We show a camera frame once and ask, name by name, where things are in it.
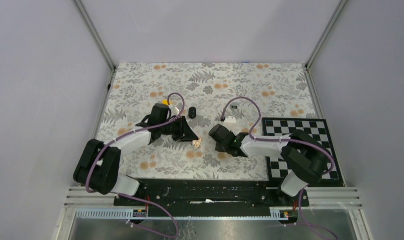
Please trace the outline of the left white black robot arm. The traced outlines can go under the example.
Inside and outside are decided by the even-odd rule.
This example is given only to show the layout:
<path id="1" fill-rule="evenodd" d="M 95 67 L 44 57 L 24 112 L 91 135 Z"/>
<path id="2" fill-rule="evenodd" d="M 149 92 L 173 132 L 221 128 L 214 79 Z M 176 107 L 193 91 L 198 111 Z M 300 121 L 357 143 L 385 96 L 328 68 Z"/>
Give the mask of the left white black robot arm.
<path id="1" fill-rule="evenodd" d="M 106 195 L 125 194 L 130 204 L 140 205 L 145 193 L 139 188 L 139 181 L 119 173 L 120 160 L 133 151 L 150 145 L 161 136 L 171 136 L 176 142 L 196 142 L 199 137 L 191 130 L 186 118 L 173 115 L 171 108 L 156 103 L 149 115 L 127 132 L 105 143 L 89 140 L 73 173 L 73 180 L 85 185 L 90 191 Z"/>

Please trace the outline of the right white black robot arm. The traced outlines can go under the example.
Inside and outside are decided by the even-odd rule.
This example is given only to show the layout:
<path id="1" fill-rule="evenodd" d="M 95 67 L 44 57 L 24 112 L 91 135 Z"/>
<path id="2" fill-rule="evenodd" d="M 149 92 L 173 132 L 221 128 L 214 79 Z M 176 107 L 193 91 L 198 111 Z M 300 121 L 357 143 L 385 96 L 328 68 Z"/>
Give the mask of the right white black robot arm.
<path id="1" fill-rule="evenodd" d="M 277 201 L 289 206 L 300 190 L 319 183 L 332 162 L 328 150 L 302 130 L 283 136 L 251 137 L 247 132 L 234 134 L 222 124 L 209 132 L 215 141 L 215 150 L 233 157 L 263 156 L 282 159 L 290 173 L 284 177 L 277 191 Z"/>

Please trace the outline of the pink round small object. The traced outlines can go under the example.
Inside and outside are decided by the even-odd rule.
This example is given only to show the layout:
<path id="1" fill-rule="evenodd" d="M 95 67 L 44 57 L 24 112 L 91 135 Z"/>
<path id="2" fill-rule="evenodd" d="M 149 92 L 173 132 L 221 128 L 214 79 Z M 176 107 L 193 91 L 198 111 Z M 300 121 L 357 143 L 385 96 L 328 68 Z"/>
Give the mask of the pink round small object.
<path id="1" fill-rule="evenodd" d="M 201 138 L 199 138 L 199 139 L 197 139 L 197 140 L 193 140 L 192 141 L 192 146 L 194 147 L 194 148 L 199 148 L 200 147 L 200 145 L 201 145 L 201 142 L 202 142 L 202 140 L 201 140 Z"/>

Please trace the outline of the black earbud charging case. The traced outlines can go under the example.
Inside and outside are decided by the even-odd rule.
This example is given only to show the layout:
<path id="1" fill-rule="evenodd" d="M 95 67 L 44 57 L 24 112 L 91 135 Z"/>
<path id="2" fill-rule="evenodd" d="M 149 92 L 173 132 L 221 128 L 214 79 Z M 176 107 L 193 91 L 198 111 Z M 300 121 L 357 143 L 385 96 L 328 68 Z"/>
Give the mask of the black earbud charging case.
<path id="1" fill-rule="evenodd" d="M 190 119 L 194 119 L 197 116 L 197 109 L 193 106 L 189 107 L 188 109 L 188 117 Z"/>

